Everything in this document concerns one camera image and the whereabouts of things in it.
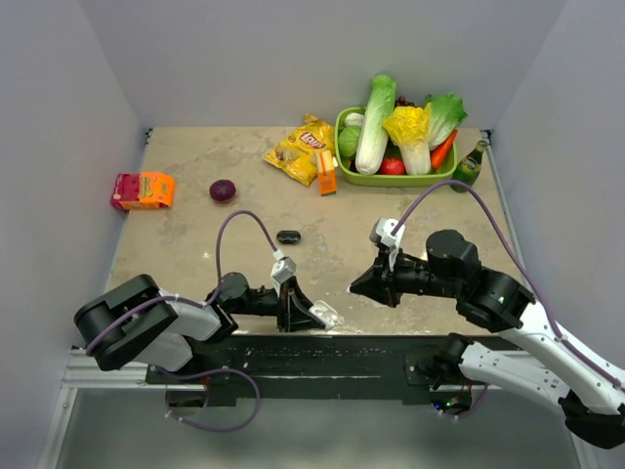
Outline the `white earbud charging case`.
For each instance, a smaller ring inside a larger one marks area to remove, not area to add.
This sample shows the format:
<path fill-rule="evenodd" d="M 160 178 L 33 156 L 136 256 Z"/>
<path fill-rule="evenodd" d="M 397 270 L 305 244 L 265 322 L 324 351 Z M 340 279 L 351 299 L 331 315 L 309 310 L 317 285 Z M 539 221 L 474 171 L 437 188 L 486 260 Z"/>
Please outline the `white earbud charging case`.
<path fill-rule="evenodd" d="M 344 323 L 344 318 L 322 300 L 315 301 L 309 308 L 309 313 L 322 323 L 322 328 L 325 330 L 333 329 Z"/>

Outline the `black earbud charging case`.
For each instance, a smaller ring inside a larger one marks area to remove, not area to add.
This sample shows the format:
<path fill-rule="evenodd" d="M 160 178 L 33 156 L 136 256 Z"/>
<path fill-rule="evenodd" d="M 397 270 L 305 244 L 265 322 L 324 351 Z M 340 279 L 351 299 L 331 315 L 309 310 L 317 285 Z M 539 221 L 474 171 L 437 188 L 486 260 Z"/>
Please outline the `black earbud charging case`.
<path fill-rule="evenodd" d="M 302 235 L 295 230 L 282 230 L 276 234 L 276 240 L 284 245 L 297 245 L 302 240 Z"/>

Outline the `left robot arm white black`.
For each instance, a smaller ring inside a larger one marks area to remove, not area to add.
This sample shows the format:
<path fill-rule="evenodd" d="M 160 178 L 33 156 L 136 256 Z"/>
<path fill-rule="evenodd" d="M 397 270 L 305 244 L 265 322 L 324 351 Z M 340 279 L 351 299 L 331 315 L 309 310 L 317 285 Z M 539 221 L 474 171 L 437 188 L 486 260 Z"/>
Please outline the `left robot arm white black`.
<path fill-rule="evenodd" d="M 243 274 L 229 273 L 215 299 L 196 302 L 139 275 L 79 309 L 74 324 L 101 370 L 142 362 L 191 383 L 201 374 L 202 359 L 189 341 L 219 342 L 232 335 L 238 329 L 235 315 L 274 317 L 279 331 L 297 332 L 330 328 L 328 312 L 304 295 L 295 277 L 277 288 L 252 288 Z"/>

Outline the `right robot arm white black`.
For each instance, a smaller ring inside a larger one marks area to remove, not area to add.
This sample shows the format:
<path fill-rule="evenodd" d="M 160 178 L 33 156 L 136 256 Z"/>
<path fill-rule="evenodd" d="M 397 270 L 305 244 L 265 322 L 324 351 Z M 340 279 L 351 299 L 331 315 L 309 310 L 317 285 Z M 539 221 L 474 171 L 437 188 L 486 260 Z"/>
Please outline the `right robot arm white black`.
<path fill-rule="evenodd" d="M 575 436 L 597 448 L 624 442 L 624 393 L 607 372 L 624 373 L 596 354 L 592 369 L 565 346 L 566 336 L 549 324 L 545 308 L 514 278 L 482 265 L 477 247 L 453 230 L 431 234 L 426 259 L 378 245 L 373 265 L 349 287 L 388 307 L 404 294 L 452 298 L 468 322 L 516 345 L 539 364 L 518 362 L 475 339 L 451 333 L 416 369 L 443 382 L 461 379 L 495 385 L 545 406 L 562 417 Z"/>

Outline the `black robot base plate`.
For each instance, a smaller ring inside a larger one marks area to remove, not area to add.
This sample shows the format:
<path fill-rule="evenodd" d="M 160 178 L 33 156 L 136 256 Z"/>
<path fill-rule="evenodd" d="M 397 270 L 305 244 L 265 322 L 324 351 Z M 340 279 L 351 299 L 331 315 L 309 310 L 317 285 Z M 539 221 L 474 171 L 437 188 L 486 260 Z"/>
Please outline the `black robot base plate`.
<path fill-rule="evenodd" d="M 453 371 L 435 375 L 443 336 L 233 335 L 192 342 L 193 358 L 166 376 L 150 367 L 149 384 L 198 384 L 210 405 L 238 398 L 400 401 L 438 408 L 470 405 L 479 384 Z"/>

